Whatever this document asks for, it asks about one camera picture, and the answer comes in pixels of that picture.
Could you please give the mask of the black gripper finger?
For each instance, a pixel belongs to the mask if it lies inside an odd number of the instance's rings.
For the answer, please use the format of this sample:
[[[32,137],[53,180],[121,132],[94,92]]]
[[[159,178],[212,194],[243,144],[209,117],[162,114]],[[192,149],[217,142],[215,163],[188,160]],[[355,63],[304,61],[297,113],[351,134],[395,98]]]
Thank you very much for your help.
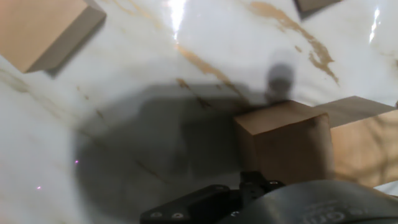
[[[217,223],[239,212],[269,192],[284,187],[258,171],[241,172],[238,189],[210,185],[141,214],[140,224]]]

